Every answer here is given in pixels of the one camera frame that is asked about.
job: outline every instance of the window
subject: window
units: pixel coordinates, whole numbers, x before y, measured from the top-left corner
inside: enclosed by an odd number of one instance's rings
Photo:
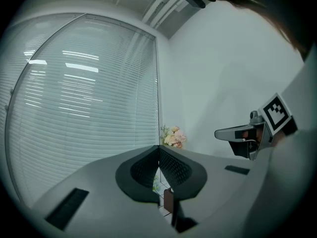
[[[32,206],[89,162],[158,144],[158,128],[155,38],[81,16],[39,48],[14,90],[6,149],[20,196]]]

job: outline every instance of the hair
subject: hair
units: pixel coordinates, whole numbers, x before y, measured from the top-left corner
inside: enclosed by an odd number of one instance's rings
[[[302,45],[299,40],[294,36],[290,29],[279,20],[276,16],[268,10],[266,5],[261,2],[262,0],[223,0],[232,4],[239,9],[249,9],[262,16],[268,23],[270,23],[279,34],[290,43],[294,49],[297,49],[301,54],[307,53],[307,48]]]

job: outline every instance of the black mesh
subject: black mesh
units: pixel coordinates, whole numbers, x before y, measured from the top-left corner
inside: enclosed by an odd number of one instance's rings
[[[192,174],[189,165],[159,149],[159,168],[162,170],[168,184],[175,188],[186,181]]]
[[[154,151],[137,161],[131,167],[131,176],[139,184],[152,189],[155,174],[159,168],[159,155]]]

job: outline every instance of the black strip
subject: black strip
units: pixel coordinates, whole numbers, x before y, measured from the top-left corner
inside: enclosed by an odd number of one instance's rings
[[[250,129],[248,130],[248,140],[257,140],[257,130],[256,129]]]
[[[236,166],[226,166],[224,169],[235,172],[235,173],[239,173],[242,175],[247,175],[250,171],[250,169],[245,169],[245,168],[240,168],[240,167],[236,167]]]
[[[242,139],[242,138],[243,138],[242,133],[243,133],[242,130],[235,130],[235,131],[234,131],[234,137],[235,137],[235,139]]]
[[[238,143],[238,142],[230,142],[229,141],[229,144],[230,144],[235,156],[241,156],[241,157],[244,157],[246,159],[249,157],[249,155],[248,155],[248,153],[249,153],[248,142]]]
[[[297,126],[294,121],[294,118],[292,119],[282,128],[282,131],[285,133],[286,136],[293,134],[295,131],[297,131]]]
[[[88,193],[88,191],[82,189],[74,189],[46,218],[46,221],[58,229],[63,230],[85,200]]]

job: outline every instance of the white wall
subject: white wall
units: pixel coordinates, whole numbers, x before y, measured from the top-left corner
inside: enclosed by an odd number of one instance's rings
[[[305,65],[281,96],[292,112],[298,130],[317,129],[317,47],[314,44]]]
[[[303,65],[259,15],[222,1],[200,10],[171,38],[184,110],[188,150],[233,157],[214,131],[249,123]]]

